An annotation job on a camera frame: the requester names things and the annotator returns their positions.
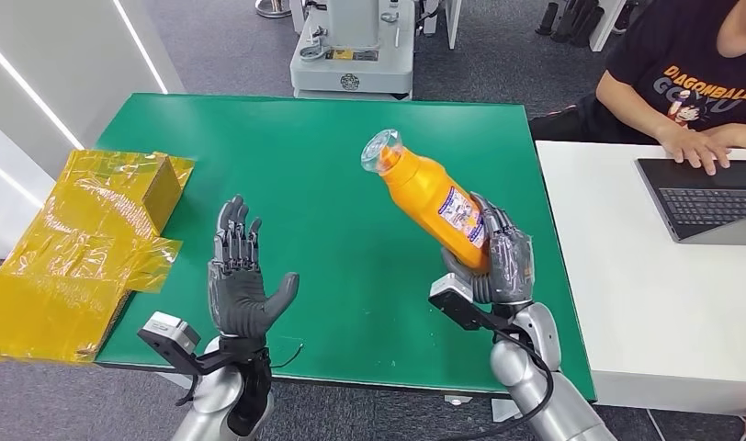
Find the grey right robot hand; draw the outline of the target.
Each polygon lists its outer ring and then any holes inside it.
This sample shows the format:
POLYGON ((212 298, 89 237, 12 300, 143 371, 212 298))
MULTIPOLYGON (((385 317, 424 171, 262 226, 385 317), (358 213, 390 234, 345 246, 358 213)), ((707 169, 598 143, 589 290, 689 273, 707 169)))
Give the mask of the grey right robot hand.
POLYGON ((470 287, 477 303, 515 305, 530 301, 535 281, 531 237, 487 198, 477 192, 471 197, 480 206, 487 236, 488 267, 472 270, 443 248, 441 257, 447 271, 470 287))

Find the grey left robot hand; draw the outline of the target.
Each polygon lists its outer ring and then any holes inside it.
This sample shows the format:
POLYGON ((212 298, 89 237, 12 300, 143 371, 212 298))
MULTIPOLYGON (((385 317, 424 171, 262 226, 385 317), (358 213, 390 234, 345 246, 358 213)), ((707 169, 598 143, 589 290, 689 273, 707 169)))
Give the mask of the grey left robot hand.
POLYGON ((209 311, 217 330, 234 338, 263 338, 297 296, 300 275, 287 272, 267 295, 259 258, 261 220, 246 221, 237 194, 222 205, 208 263, 209 311))

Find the person's right hand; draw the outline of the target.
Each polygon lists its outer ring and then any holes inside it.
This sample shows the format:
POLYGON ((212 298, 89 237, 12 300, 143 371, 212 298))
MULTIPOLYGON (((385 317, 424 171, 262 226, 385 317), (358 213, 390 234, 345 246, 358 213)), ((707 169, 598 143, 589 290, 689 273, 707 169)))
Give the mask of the person's right hand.
POLYGON ((708 175, 717 169, 730 167, 730 147, 713 132, 689 130, 679 125, 658 129, 653 138, 676 163, 687 163, 693 168, 703 168, 708 175))

